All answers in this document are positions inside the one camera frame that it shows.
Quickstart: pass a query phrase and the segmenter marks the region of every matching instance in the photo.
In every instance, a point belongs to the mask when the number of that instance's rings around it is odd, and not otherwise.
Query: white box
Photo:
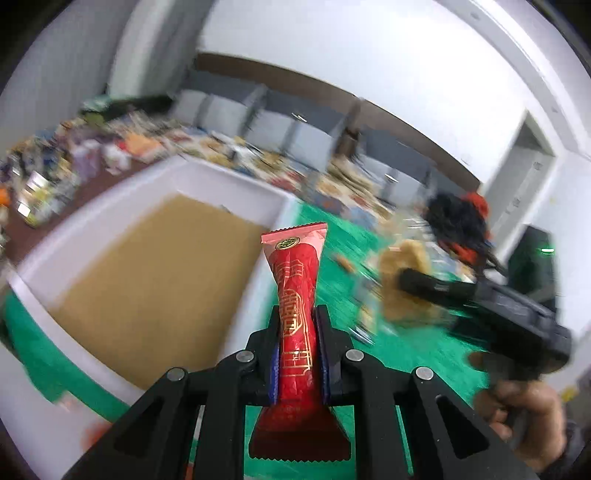
[[[66,219],[9,276],[14,293],[50,340],[106,391],[131,405],[143,393],[79,345],[47,313],[112,242],[167,199],[183,194],[276,230],[293,226],[299,200],[283,190],[193,157],[160,162],[104,192]],[[242,295],[220,359],[260,328],[275,281],[264,254]]]

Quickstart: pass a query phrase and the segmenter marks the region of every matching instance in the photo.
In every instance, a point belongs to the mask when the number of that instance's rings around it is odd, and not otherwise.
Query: human hand
[[[483,371],[484,352],[474,352],[468,361]],[[482,416],[501,439],[507,441],[513,431],[505,421],[508,407],[525,408],[530,423],[524,440],[515,455],[540,473],[556,461],[566,447],[566,418],[558,394],[541,381],[516,382],[502,380],[494,389],[480,390],[473,400],[474,410]]]

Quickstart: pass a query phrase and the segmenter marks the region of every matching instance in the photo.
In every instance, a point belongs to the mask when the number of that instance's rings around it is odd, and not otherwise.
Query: red wrapper
[[[275,460],[350,458],[350,444],[322,403],[321,359],[312,318],[327,225],[313,223],[261,236],[277,282],[281,319],[277,403],[263,408],[249,454]]]

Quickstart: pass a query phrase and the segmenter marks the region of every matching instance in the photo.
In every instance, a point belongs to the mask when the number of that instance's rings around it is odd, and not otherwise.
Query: person
[[[483,371],[484,352],[474,352],[468,361]],[[583,450],[579,428],[568,421],[556,391],[542,381],[500,381],[493,389],[480,390],[473,399],[476,412],[497,435],[507,441],[512,430],[505,424],[510,407],[530,412],[525,437],[515,449],[515,455],[539,474],[542,480],[563,480]]]

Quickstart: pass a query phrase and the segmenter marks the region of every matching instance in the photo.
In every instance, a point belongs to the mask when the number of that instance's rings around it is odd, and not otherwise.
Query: metal screw
[[[415,373],[421,380],[431,380],[433,378],[433,370],[429,367],[418,367]]]
[[[236,354],[236,360],[242,362],[243,364],[247,364],[248,362],[252,362],[252,359],[255,358],[255,354],[252,353],[250,350],[240,350]]]
[[[182,380],[184,377],[184,370],[179,367],[174,367],[168,370],[166,373],[166,378],[168,378],[171,382],[177,382]]]
[[[347,357],[352,362],[360,362],[361,360],[363,360],[364,355],[361,350],[357,350],[356,348],[352,348],[351,350],[347,350],[345,357]]]

